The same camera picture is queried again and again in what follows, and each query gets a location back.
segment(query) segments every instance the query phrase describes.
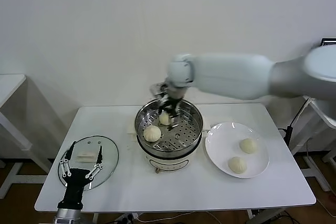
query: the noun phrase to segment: steamed bun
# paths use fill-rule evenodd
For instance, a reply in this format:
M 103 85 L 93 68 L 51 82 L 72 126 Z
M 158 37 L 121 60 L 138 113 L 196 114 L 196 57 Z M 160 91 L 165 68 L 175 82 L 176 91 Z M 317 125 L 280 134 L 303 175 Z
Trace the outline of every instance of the steamed bun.
M 161 137 L 161 130 L 159 127 L 151 125 L 143 131 L 143 137 L 148 142 L 155 142 Z
M 247 169 L 247 164 L 245 159 L 241 157 L 233 157 L 228 161 L 229 168 L 237 174 L 242 174 Z
M 163 111 L 161 115 L 159 115 L 159 121 L 163 125 L 170 125 L 170 118 L 167 112 Z
M 257 142 L 252 138 L 246 138 L 244 140 L 241 140 L 239 146 L 243 152 L 246 152 L 248 154 L 256 152 L 258 148 Z

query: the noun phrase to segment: white plate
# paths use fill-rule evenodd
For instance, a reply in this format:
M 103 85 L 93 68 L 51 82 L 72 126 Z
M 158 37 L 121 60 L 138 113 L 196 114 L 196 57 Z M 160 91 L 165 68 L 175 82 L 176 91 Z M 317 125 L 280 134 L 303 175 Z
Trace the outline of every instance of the white plate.
M 240 149 L 239 142 L 245 138 L 253 138 L 257 141 L 257 152 L 247 154 Z M 258 176 L 269 164 L 268 151 L 263 138 L 240 123 L 220 123 L 212 127 L 205 139 L 205 148 L 211 161 L 219 169 L 237 178 Z M 228 167 L 228 160 L 235 156 L 246 160 L 247 170 L 242 174 L 236 174 Z

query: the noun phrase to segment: power strip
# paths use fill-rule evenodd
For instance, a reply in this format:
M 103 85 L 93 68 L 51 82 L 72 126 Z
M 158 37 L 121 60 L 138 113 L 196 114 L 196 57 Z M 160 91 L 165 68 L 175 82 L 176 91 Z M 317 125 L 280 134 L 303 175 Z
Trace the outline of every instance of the power strip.
M 123 215 L 119 216 L 117 219 L 114 221 L 121 221 L 123 218 L 127 219 L 127 216 L 131 214 L 133 216 L 133 221 L 137 219 L 141 214 L 138 214 L 137 212 L 126 212 Z

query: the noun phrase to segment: white table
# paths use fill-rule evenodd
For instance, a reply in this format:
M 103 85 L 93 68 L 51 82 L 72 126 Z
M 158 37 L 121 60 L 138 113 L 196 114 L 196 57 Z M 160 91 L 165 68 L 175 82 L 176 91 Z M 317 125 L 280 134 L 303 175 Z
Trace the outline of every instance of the white table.
M 128 127 L 139 106 L 82 107 L 70 127 L 35 203 L 37 211 L 57 211 L 65 187 L 57 175 L 62 154 L 75 140 L 104 135 L 119 149 L 113 175 L 83 195 L 83 212 L 167 212 L 269 209 L 249 223 L 262 223 L 284 207 L 311 205 L 316 199 L 284 143 L 266 108 L 261 104 L 197 105 L 208 124 L 239 122 L 267 139 L 270 163 L 260 176 L 231 177 L 207 157 L 204 142 L 190 166 L 156 174 L 146 162 Z
M 318 106 L 316 101 L 313 99 L 309 105 L 314 109 L 315 113 L 310 115 L 309 121 L 303 127 L 303 129 L 293 138 L 289 143 L 289 149 L 291 150 L 292 155 L 299 151 L 308 140 L 313 138 L 315 135 L 321 133 L 327 128 L 336 130 L 336 121 L 329 116 L 327 116 Z M 333 168 L 336 170 L 336 162 L 334 157 L 336 156 L 336 145 L 332 150 L 322 158 L 324 162 L 329 162 Z M 316 163 L 312 157 L 303 157 L 304 161 L 308 165 L 308 168 L 301 169 L 305 177 L 315 177 L 318 183 L 320 184 L 323 191 L 330 191 L 330 185 L 323 176 L 322 172 L 317 167 Z
M 21 86 L 26 80 L 24 74 L 0 74 L 0 108 L 5 102 L 14 94 L 14 92 Z M 25 152 L 37 165 L 39 165 L 44 171 L 49 172 L 51 168 L 51 162 L 43 156 L 43 154 L 34 148 L 33 144 L 6 118 L 6 116 L 0 112 L 0 124 L 13 136 L 13 142 L 21 151 Z M 0 199 L 3 199 L 10 186 L 13 183 L 33 183 L 42 184 L 45 181 L 46 176 L 39 175 L 17 175 L 22 163 L 15 163 L 10 170 L 5 181 L 0 188 Z

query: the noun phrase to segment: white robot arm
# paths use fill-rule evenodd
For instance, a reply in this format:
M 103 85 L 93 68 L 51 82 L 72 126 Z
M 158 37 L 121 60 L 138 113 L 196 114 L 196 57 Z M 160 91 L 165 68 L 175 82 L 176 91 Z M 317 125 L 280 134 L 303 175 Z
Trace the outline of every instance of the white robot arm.
M 183 98 L 188 87 L 242 100 L 307 95 L 319 99 L 324 112 L 336 117 L 336 45 L 284 62 L 260 55 L 178 55 L 169 64 L 165 82 L 151 91 L 156 97 L 161 92 L 163 107 L 169 107 L 166 101 Z

